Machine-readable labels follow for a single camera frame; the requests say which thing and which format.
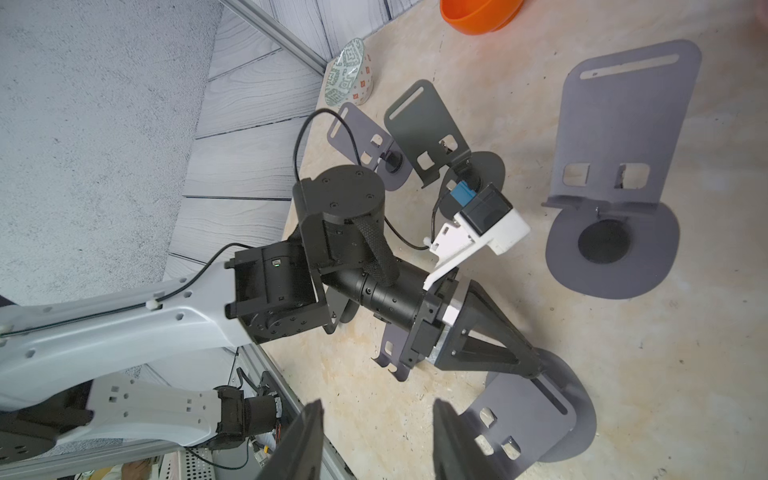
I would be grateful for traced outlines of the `orange bowl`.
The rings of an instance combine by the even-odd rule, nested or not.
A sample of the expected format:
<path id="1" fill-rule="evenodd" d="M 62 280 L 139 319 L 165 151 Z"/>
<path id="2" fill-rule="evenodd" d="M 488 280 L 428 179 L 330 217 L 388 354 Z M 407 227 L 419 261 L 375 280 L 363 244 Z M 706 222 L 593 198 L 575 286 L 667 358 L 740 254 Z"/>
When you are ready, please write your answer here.
<path id="1" fill-rule="evenodd" d="M 524 0 L 441 0 L 442 18 L 465 35 L 497 31 L 519 13 Z"/>

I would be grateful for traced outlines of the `green patterned bowl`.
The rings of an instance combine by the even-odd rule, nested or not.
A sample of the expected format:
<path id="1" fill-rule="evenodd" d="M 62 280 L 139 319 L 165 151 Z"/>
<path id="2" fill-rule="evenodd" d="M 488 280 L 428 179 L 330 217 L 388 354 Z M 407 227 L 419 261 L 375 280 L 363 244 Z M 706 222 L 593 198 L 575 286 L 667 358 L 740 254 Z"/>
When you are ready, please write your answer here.
<path id="1" fill-rule="evenodd" d="M 362 39 L 352 39 L 330 66 L 324 89 L 325 103 L 337 107 L 345 102 L 364 104 L 373 91 L 372 58 Z"/>

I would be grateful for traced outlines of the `left aluminium frame post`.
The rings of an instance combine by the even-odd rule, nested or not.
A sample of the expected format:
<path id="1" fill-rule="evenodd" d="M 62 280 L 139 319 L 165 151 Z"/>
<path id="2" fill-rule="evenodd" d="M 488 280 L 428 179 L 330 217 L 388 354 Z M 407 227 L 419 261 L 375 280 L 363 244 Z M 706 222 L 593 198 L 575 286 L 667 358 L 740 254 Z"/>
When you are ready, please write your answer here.
<path id="1" fill-rule="evenodd" d="M 221 3 L 311 70 L 321 76 L 325 74 L 326 62 L 324 59 L 287 27 L 270 16 L 256 1 L 221 0 Z"/>

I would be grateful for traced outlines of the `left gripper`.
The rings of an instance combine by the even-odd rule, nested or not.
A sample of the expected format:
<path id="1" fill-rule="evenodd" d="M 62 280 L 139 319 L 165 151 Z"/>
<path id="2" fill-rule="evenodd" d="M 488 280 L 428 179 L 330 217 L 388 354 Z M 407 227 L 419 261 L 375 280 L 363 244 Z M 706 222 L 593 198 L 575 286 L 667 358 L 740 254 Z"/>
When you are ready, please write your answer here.
<path id="1" fill-rule="evenodd" d="M 457 320 L 464 344 L 441 353 Z M 444 371 L 497 372 L 523 378 L 540 374 L 540 357 L 534 347 L 486 290 L 458 269 L 422 295 L 399 361 L 409 369 L 422 360 L 437 365 L 439 354 Z"/>

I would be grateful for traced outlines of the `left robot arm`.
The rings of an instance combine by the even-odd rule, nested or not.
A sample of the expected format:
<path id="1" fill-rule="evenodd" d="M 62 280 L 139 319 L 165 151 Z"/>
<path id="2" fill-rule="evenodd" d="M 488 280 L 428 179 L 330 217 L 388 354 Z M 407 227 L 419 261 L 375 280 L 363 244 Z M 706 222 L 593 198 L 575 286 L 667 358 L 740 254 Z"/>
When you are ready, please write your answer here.
<path id="1" fill-rule="evenodd" d="M 278 406 L 222 385 L 140 385 L 129 368 L 173 355 L 259 345 L 342 321 L 363 307 L 406 334 L 400 361 L 534 378 L 542 363 L 485 290 L 457 277 L 483 247 L 506 252 L 529 228 L 494 187 L 473 195 L 432 244 L 426 272 L 384 236 L 385 187 L 344 165 L 293 189 L 294 232 L 263 247 L 231 243 L 194 276 L 59 304 L 1 302 L 1 460 L 86 439 L 233 448 L 272 430 Z"/>

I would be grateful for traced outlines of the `purple stand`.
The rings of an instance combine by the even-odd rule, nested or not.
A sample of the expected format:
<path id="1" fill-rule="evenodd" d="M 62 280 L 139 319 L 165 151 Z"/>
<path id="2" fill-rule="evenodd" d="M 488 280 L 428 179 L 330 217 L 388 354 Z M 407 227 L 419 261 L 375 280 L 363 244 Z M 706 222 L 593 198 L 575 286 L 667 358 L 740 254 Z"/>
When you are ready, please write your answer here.
<path id="1" fill-rule="evenodd" d="M 361 165 L 375 172 L 387 191 L 400 189 L 412 165 L 393 137 L 351 102 L 341 105 L 339 115 L 351 129 Z"/>
<path id="2" fill-rule="evenodd" d="M 543 373 L 534 379 L 489 373 L 485 390 L 460 415 L 472 436 L 488 443 L 485 464 L 493 479 L 578 456 L 596 436 L 596 411 L 578 376 L 556 354 L 537 353 Z"/>
<path id="3" fill-rule="evenodd" d="M 404 348 L 409 332 L 402 328 L 387 324 L 385 326 L 379 354 L 374 361 L 382 368 L 393 367 L 390 371 L 398 382 L 405 382 L 412 370 L 412 362 L 403 357 Z"/>
<path id="4" fill-rule="evenodd" d="M 566 288 L 629 299 L 658 286 L 680 227 L 661 196 L 702 61 L 673 40 L 587 59 L 563 85 L 545 259 Z"/>

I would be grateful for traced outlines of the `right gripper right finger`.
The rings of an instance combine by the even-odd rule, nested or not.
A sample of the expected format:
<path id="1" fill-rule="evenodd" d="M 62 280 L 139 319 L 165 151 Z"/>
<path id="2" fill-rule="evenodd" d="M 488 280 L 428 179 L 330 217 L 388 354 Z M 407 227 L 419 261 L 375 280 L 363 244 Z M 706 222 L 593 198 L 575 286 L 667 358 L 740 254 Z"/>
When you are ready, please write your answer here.
<path id="1" fill-rule="evenodd" d="M 452 405 L 433 404 L 433 465 L 439 480 L 491 480 L 498 476 Z"/>

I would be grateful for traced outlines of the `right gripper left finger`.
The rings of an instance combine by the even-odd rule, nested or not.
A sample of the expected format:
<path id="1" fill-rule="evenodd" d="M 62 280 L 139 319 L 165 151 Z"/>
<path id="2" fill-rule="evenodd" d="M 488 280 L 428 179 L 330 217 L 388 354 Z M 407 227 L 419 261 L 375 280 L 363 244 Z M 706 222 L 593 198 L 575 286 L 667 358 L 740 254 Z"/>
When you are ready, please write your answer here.
<path id="1" fill-rule="evenodd" d="M 323 417 L 320 400 L 307 404 L 257 479 L 318 480 L 324 447 Z"/>

